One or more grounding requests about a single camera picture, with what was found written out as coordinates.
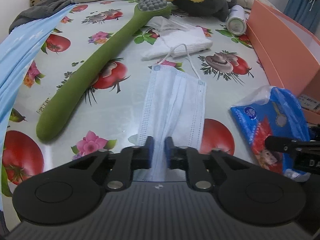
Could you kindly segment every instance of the ribbed gray surface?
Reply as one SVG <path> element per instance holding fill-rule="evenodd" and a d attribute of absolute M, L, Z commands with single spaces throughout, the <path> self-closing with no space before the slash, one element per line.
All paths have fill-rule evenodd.
<path fill-rule="evenodd" d="M 295 223 L 260 228 L 239 222 L 208 193 L 185 182 L 133 182 L 105 196 L 86 218 L 59 227 L 21 223 L 7 240 L 310 240 Z"/>

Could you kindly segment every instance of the white can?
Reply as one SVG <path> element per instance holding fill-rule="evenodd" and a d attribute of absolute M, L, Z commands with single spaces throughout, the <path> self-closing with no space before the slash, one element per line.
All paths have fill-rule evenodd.
<path fill-rule="evenodd" d="M 230 10 L 230 15 L 226 23 L 227 29 L 233 35 L 241 36 L 247 30 L 244 9 L 240 5 L 235 5 Z"/>

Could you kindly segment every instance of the face mask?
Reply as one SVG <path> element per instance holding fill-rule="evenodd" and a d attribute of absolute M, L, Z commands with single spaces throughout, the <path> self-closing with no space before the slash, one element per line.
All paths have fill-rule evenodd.
<path fill-rule="evenodd" d="M 137 145 L 143 146 L 147 136 L 154 138 L 154 153 L 149 170 L 134 173 L 134 180 L 181 181 L 185 172 L 167 169 L 164 139 L 172 136 L 176 146 L 200 149 L 205 109 L 206 83 L 188 59 L 197 78 L 172 66 L 161 65 L 172 51 L 151 70 L 147 95 L 144 102 Z"/>

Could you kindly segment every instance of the blue snack package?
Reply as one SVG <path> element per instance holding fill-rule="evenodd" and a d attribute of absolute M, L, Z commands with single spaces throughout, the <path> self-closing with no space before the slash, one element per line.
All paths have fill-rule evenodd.
<path fill-rule="evenodd" d="M 264 144 L 270 135 L 310 140 L 301 105 L 289 90 L 261 87 L 230 110 L 261 167 L 299 182 L 309 178 L 309 173 L 292 168 L 288 154 L 271 152 Z"/>

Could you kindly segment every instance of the curtain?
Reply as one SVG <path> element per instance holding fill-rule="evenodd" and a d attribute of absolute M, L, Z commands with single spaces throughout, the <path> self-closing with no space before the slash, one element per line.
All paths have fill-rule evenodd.
<path fill-rule="evenodd" d="M 320 0 L 316 0 L 310 10 L 310 0 L 289 0 L 284 14 L 295 20 L 310 32 L 315 33 L 320 21 Z"/>

